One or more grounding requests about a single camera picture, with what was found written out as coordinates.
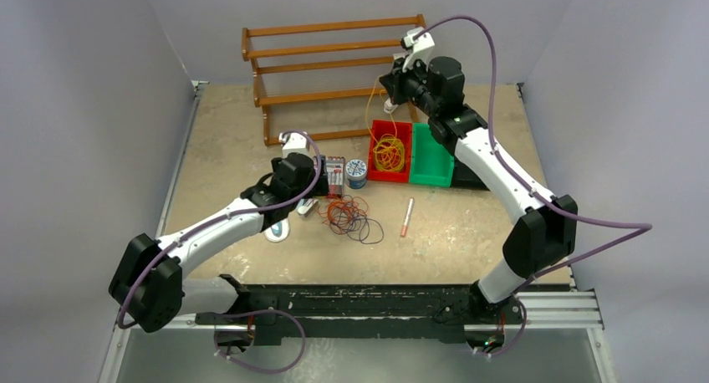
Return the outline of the red plastic bin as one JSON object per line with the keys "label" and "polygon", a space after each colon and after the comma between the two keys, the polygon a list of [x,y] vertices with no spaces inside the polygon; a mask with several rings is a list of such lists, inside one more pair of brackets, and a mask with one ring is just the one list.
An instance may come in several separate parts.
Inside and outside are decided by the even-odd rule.
{"label": "red plastic bin", "polygon": [[373,120],[370,128],[368,178],[372,181],[409,182],[413,124]]}

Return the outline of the green plastic bin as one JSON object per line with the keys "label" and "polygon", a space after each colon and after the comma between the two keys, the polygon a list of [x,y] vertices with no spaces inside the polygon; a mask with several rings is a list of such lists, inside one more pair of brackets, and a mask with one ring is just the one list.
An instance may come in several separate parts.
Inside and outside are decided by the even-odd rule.
{"label": "green plastic bin", "polygon": [[429,125],[415,123],[412,131],[409,183],[450,187],[454,157],[432,136]]}

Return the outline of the black plastic bin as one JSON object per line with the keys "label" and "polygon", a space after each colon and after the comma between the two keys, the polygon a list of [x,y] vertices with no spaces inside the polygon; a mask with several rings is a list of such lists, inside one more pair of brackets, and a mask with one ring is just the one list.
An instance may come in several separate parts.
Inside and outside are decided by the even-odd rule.
{"label": "black plastic bin", "polygon": [[458,159],[454,160],[450,187],[468,190],[488,191],[488,187],[482,181],[482,179]]}

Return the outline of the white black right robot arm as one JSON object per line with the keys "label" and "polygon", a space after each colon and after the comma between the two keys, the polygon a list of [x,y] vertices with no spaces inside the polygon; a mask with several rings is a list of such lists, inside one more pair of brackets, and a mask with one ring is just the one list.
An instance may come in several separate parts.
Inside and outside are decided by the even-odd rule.
{"label": "white black right robot arm", "polygon": [[577,222],[558,213],[577,215],[569,196],[557,196],[536,182],[489,134],[488,123],[464,102],[461,64],[439,56],[429,63],[395,59],[380,82],[395,105],[411,103],[428,118],[434,140],[470,169],[497,197],[513,228],[502,245],[502,260],[471,287],[472,316],[488,322],[502,302],[535,273],[574,251]]}

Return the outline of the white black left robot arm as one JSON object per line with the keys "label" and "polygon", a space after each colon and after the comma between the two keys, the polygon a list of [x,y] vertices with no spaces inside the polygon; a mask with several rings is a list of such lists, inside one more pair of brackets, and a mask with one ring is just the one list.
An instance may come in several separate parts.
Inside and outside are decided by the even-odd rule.
{"label": "white black left robot arm", "polygon": [[324,158],[290,153],[272,159],[272,170],[206,219],[163,237],[142,233],[127,244],[108,292],[119,304],[117,324],[156,332],[177,315],[218,313],[230,324],[245,320],[249,301],[229,277],[212,280],[217,300],[186,306],[185,278],[199,265],[245,238],[285,220],[303,199],[325,193]]}

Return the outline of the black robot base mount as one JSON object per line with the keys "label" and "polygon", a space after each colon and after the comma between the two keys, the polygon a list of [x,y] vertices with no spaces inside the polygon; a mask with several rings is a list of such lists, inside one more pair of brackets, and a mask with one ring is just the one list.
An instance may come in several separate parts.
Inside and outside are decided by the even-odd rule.
{"label": "black robot base mount", "polygon": [[427,339],[473,348],[499,347],[517,327],[521,307],[506,299],[475,310],[473,284],[249,284],[225,313],[198,324],[248,327],[256,345],[284,338]]}

